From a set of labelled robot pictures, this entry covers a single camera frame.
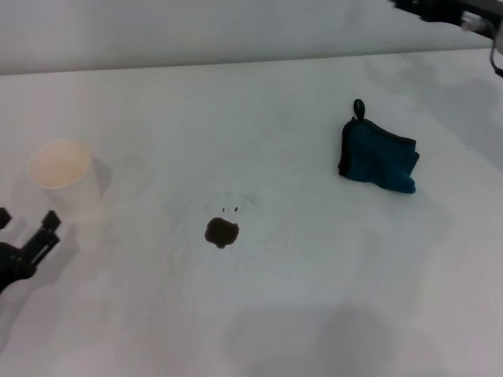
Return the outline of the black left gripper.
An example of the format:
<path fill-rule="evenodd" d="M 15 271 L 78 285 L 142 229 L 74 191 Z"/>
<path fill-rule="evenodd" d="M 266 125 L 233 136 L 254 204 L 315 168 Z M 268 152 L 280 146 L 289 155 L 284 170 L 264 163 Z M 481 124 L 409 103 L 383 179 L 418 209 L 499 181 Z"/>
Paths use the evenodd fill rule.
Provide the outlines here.
<path fill-rule="evenodd" d="M 11 221 L 11 215 L 0 208 L 0 229 L 3 230 Z M 20 249 L 1 242 L 1 287 L 3 292 L 10 284 L 26 280 L 34 275 L 39 263 L 60 242 L 56 231 L 61 220 L 54 210 L 50 210 L 43 218 L 41 226 L 35 234 Z"/>

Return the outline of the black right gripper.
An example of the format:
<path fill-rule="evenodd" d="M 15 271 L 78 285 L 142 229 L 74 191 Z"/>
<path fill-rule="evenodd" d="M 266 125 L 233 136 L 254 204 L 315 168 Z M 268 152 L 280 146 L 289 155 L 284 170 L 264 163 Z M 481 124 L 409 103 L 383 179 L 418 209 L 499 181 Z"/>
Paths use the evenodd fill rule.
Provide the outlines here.
<path fill-rule="evenodd" d="M 491 22 L 483 17 L 481 1 L 393 0 L 393 6 L 412 13 L 425 22 L 452 24 L 462 30 L 483 30 Z"/>

